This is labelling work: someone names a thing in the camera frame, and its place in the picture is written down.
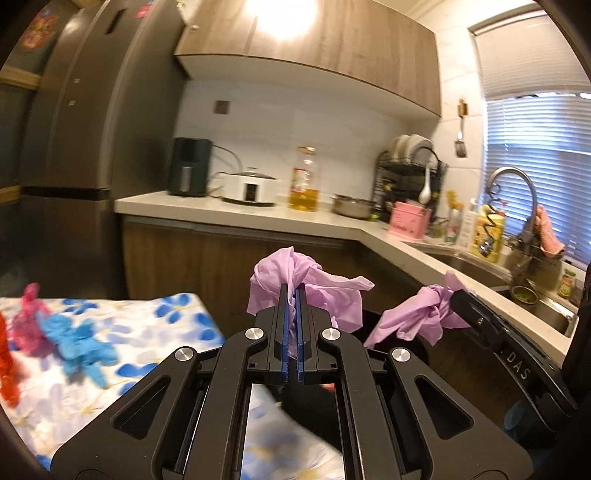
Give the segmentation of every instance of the pink container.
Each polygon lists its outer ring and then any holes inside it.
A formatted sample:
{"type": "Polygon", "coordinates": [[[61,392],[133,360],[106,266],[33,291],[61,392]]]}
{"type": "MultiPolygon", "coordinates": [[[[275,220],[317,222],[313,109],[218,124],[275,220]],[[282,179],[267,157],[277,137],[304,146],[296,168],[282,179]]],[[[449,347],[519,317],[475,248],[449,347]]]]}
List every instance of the pink container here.
{"type": "Polygon", "coordinates": [[[431,209],[396,202],[390,216],[389,232],[409,240],[422,240],[430,218],[431,209]]]}

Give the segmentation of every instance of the lower cabinet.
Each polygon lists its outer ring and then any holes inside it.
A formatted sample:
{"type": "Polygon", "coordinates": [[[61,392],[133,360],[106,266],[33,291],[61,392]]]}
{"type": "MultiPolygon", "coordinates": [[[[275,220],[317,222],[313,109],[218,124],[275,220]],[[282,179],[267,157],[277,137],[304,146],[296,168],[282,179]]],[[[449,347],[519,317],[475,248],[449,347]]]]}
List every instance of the lower cabinet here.
{"type": "MultiPolygon", "coordinates": [[[[284,247],[314,258],[331,274],[362,275],[375,287],[362,292],[363,308],[381,313],[417,293],[421,284],[355,241],[151,218],[124,219],[129,297],[149,300],[197,294],[226,338],[252,326],[246,313],[256,263],[284,247]]],[[[461,330],[446,330],[430,366],[496,424],[520,391],[492,352],[461,330]]]]}

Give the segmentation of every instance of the purple cloth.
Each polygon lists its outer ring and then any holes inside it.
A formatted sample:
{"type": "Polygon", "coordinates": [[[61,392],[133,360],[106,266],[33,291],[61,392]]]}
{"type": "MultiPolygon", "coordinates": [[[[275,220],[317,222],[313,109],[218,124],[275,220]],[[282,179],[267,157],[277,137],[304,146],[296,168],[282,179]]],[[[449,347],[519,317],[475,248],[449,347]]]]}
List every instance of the purple cloth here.
{"type": "Polygon", "coordinates": [[[363,345],[373,348],[394,332],[402,340],[412,340],[420,334],[435,345],[443,336],[444,328],[468,328],[470,325],[450,307],[452,294],[466,287],[451,271],[445,274],[445,282],[445,287],[423,287],[414,297],[386,310],[363,345]]]}
{"type": "MultiPolygon", "coordinates": [[[[333,327],[354,332],[361,327],[362,306],[360,290],[371,290],[374,284],[367,278],[348,279],[331,275],[313,258],[297,253],[293,247],[281,248],[255,265],[251,277],[251,295],[247,312],[256,315],[259,310],[277,305],[282,283],[287,283],[290,304],[290,320],[296,313],[295,289],[306,285],[308,305],[325,309],[330,314],[333,327]]],[[[289,353],[296,357],[296,328],[290,326],[289,353]]]]}

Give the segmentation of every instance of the pink cloth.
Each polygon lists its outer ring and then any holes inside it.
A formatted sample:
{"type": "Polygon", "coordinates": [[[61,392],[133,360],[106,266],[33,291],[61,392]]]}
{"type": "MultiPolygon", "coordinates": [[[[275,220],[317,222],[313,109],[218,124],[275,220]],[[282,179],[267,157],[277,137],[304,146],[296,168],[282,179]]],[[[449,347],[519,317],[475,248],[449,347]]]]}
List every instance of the pink cloth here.
{"type": "MultiPolygon", "coordinates": [[[[362,325],[360,290],[371,290],[374,284],[363,277],[348,279],[331,275],[313,258],[297,253],[293,247],[281,248],[255,265],[251,277],[251,294],[247,312],[256,315],[259,310],[277,305],[282,283],[287,283],[290,304],[290,320],[296,313],[295,289],[306,285],[308,305],[325,309],[330,314],[333,327],[354,332],[362,325]]],[[[296,330],[290,327],[289,353],[296,357],[296,330]]]]}
{"type": "Polygon", "coordinates": [[[445,274],[445,282],[445,287],[423,287],[414,297],[386,310],[363,345],[373,348],[394,332],[402,340],[412,340],[420,334],[435,345],[443,336],[444,328],[468,328],[470,325],[450,307],[452,294],[466,287],[451,271],[445,274]]]}
{"type": "Polygon", "coordinates": [[[538,205],[535,214],[535,225],[540,229],[542,252],[548,257],[555,257],[564,251],[564,244],[559,241],[552,230],[552,222],[543,205],[538,205]]]}
{"type": "Polygon", "coordinates": [[[44,356],[53,348],[37,323],[37,312],[44,317],[51,315],[43,301],[37,298],[38,292],[38,283],[31,283],[25,287],[21,299],[21,311],[12,320],[12,341],[29,356],[44,356]]]}

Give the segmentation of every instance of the window blinds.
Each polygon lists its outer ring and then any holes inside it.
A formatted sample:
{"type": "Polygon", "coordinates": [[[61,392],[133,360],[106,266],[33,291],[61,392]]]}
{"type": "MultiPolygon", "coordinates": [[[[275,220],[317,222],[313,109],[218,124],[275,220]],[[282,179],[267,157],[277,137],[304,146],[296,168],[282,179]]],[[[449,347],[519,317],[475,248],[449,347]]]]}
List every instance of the window blinds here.
{"type": "MultiPolygon", "coordinates": [[[[591,262],[589,79],[545,14],[476,32],[476,46],[486,99],[485,178],[505,166],[526,172],[566,255],[591,262]]],[[[513,175],[498,184],[497,196],[509,201],[505,231],[519,233],[531,214],[530,191],[513,175]]],[[[488,195],[481,200],[488,203],[488,195]]]]}
{"type": "MultiPolygon", "coordinates": [[[[486,178],[504,166],[526,172],[566,255],[591,262],[591,99],[509,98],[487,102],[487,111],[486,178]]],[[[529,188],[509,174],[497,183],[497,196],[509,201],[505,231],[519,233],[531,214],[529,188]]],[[[488,200],[484,194],[482,203],[488,200]]]]}
{"type": "Polygon", "coordinates": [[[548,15],[476,32],[487,100],[538,92],[586,92],[589,79],[548,15]]]}

